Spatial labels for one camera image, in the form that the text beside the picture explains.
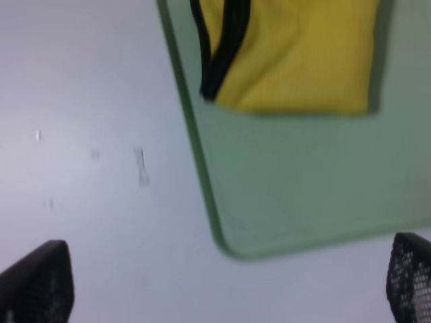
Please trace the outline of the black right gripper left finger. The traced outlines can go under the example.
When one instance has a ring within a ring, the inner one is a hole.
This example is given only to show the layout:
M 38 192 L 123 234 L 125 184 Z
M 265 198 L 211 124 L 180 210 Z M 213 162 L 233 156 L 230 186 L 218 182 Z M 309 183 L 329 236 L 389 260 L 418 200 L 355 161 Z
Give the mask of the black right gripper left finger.
M 1 273 L 2 322 L 68 322 L 74 300 L 64 240 L 45 242 Z

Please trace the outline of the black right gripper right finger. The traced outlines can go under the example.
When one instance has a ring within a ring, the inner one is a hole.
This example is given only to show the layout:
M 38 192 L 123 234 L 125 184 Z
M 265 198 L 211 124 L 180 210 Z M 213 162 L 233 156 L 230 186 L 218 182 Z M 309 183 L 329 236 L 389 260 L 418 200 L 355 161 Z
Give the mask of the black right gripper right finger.
M 386 295 L 397 323 L 430 322 L 430 241 L 414 233 L 395 234 Z

